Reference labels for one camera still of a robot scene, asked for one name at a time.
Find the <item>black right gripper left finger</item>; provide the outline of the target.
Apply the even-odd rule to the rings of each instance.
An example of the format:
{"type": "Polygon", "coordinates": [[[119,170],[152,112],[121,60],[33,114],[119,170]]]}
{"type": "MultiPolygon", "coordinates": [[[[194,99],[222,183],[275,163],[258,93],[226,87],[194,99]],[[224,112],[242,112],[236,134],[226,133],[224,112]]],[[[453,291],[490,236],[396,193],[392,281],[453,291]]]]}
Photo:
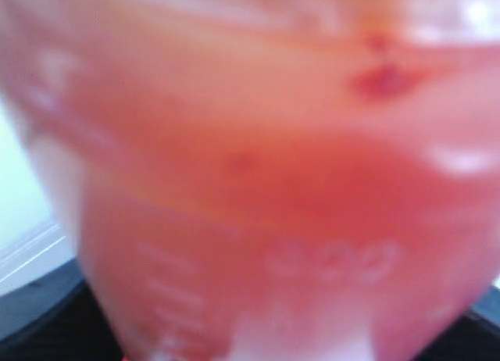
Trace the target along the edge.
{"type": "Polygon", "coordinates": [[[121,348],[75,261],[1,297],[1,359],[121,359],[121,348]]]}

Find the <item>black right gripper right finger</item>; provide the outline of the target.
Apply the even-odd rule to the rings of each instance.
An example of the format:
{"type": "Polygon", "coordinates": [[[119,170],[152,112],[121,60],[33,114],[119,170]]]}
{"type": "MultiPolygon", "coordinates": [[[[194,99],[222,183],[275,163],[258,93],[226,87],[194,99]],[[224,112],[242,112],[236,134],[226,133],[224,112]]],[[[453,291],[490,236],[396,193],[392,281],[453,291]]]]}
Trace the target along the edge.
{"type": "Polygon", "coordinates": [[[422,360],[499,360],[499,279],[421,353],[422,360]]]}

